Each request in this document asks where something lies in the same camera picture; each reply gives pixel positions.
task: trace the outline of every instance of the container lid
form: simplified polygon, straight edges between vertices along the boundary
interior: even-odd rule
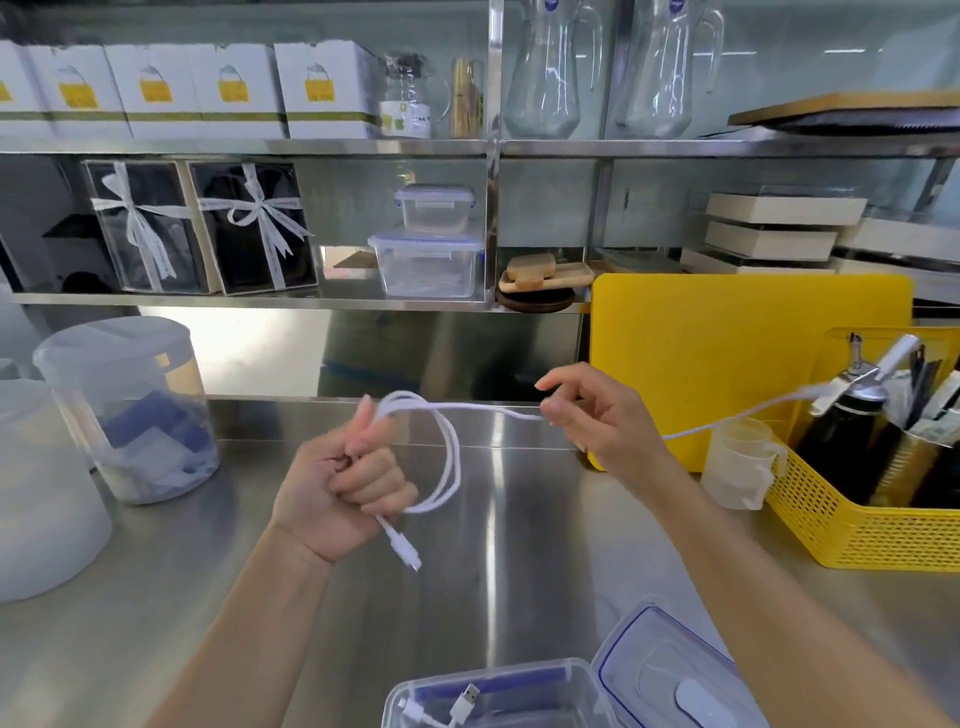
[[[401,203],[470,203],[476,205],[477,197],[469,187],[455,184],[408,184],[394,193],[394,201]]]
[[[101,365],[153,357],[189,338],[189,328],[160,316],[106,319],[48,337],[36,348],[34,363],[48,381],[79,380]]]
[[[367,239],[372,248],[395,248],[397,246],[444,246],[464,251],[483,250],[483,232],[472,227],[461,234],[442,233],[429,234],[426,232],[408,231],[402,225],[386,232],[375,232]]]
[[[649,602],[593,659],[626,728],[768,728],[736,666]]]

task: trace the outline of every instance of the person's right hand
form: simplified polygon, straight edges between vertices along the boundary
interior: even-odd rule
[[[581,362],[551,370],[536,386],[558,387],[540,410],[624,485],[642,488],[651,474],[680,467],[640,395],[626,384]]]

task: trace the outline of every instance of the plastic food container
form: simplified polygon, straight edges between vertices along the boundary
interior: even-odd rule
[[[480,694],[468,725],[619,728],[596,674],[590,665],[578,659],[497,667],[401,683],[387,698],[382,728],[418,726],[403,714],[402,706],[408,700],[416,700],[427,715],[447,724],[450,708],[470,683]]]
[[[465,299],[476,290],[480,231],[434,237],[396,228],[371,235],[368,242],[376,250],[388,296]]]
[[[653,603],[620,621],[593,667],[625,728],[768,728],[733,662]]]
[[[179,496],[220,466],[190,330],[155,316],[55,333],[34,362],[119,500]]]
[[[0,602],[43,594],[90,564],[112,525],[46,384],[0,381]]]
[[[452,234],[467,229],[477,198],[469,187],[408,184],[394,193],[403,208],[403,227],[413,232]]]

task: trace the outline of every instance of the white cable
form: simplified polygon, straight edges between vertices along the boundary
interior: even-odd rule
[[[663,439],[675,440],[679,437],[686,437],[687,435],[693,435],[697,432],[713,429],[720,425],[731,423],[735,420],[741,420],[744,417],[750,417],[750,415],[753,415],[762,409],[766,409],[767,407],[773,406],[774,404],[781,404],[782,402],[793,400],[816,400],[821,394],[823,394],[824,387],[825,385],[822,384],[807,385],[789,395],[767,400],[755,407],[751,407],[750,409],[746,409],[739,414],[733,415],[732,417],[725,417],[723,420],[718,420],[717,422],[710,423],[709,425],[701,425],[684,432],[678,432],[674,435],[667,435]],[[441,414],[440,410],[444,409],[474,409],[484,410],[487,412],[499,412],[500,414],[507,415],[508,417],[513,417],[518,420],[537,421],[543,419],[541,415],[526,415],[520,412],[515,412],[508,407],[500,407],[495,404],[480,404],[477,402],[431,402],[425,400],[420,395],[414,394],[413,392],[405,391],[392,392],[391,394],[387,395],[376,407],[376,419],[393,415],[396,412],[430,412],[433,414],[434,419],[437,421],[437,425],[440,427],[440,432],[444,436],[444,445],[446,446],[446,462],[444,463],[444,473],[440,476],[440,481],[437,483],[437,487],[434,488],[433,493],[431,493],[428,497],[426,497],[420,503],[410,506],[404,511],[404,513],[419,514],[435,511],[452,497],[454,497],[457,491],[460,490],[460,485],[463,478],[460,463],[460,439],[457,437],[457,431],[453,428],[450,420]],[[387,536],[390,539],[390,545],[393,547],[397,556],[399,556],[403,563],[407,566],[412,567],[414,570],[419,570],[421,566],[420,555],[417,553],[417,550],[414,548],[413,544],[411,544],[402,533],[393,528],[382,516],[377,516],[376,519],[383,527],[383,530],[387,533]]]

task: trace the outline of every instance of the hand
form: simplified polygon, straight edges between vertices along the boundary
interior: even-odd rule
[[[350,422],[303,443],[276,494],[272,523],[331,564],[380,531],[374,516],[395,516],[417,500],[386,447],[393,421],[375,422],[374,412],[364,397]]]
[[[536,386],[545,391],[557,385],[540,410],[621,483],[642,491],[652,474],[680,467],[634,389],[586,363],[554,369]]]

